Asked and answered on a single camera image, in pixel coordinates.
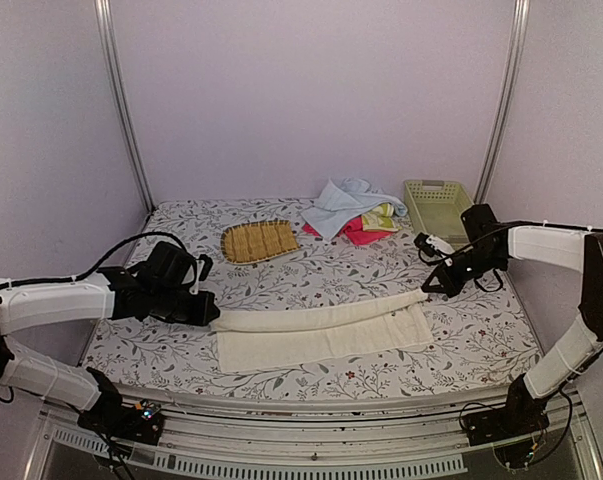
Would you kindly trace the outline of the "cream towel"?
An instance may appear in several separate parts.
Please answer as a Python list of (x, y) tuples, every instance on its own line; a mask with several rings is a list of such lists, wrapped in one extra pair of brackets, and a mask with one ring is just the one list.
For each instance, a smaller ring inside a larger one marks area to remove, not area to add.
[(279, 369), (433, 341), (422, 290), (302, 310), (226, 310), (211, 323), (224, 373)]

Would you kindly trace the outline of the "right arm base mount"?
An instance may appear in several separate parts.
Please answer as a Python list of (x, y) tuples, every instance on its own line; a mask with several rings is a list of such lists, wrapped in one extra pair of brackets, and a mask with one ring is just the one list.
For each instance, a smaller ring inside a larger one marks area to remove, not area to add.
[(462, 414), (460, 426), (471, 446), (540, 432), (550, 425), (547, 402), (533, 398), (520, 375), (509, 386), (504, 406)]

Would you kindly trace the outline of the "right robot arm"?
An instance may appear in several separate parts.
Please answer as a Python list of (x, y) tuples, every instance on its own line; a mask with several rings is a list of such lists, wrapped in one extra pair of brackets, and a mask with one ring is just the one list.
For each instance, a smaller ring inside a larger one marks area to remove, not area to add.
[(547, 402), (603, 353), (603, 228), (500, 222), (487, 204), (465, 210), (460, 222), (467, 242), (458, 248), (433, 234), (417, 235), (415, 245), (433, 268), (423, 291), (453, 298), (485, 274), (513, 268), (524, 304), (554, 316), (541, 330), (543, 357), (510, 384), (504, 406), (488, 416), (491, 426), (518, 436), (538, 427)]

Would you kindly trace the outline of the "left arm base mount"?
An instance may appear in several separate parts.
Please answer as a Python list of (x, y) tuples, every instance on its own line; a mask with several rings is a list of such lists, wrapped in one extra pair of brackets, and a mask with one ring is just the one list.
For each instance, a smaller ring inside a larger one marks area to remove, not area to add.
[(146, 400), (126, 406), (122, 395), (102, 372), (91, 367), (87, 372), (96, 380), (99, 396), (90, 409), (79, 414), (78, 426), (106, 438), (157, 446), (165, 423), (159, 407)]

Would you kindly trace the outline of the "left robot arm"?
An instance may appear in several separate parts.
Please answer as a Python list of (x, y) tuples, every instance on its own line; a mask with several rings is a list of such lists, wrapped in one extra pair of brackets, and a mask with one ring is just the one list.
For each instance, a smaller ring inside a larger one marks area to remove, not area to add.
[(109, 434), (129, 426), (122, 396), (107, 376), (25, 347), (12, 334), (79, 320), (148, 318), (206, 327), (219, 318), (213, 293), (199, 284), (213, 262), (161, 241), (129, 268), (97, 265), (77, 276), (0, 282), (0, 385), (67, 403)]

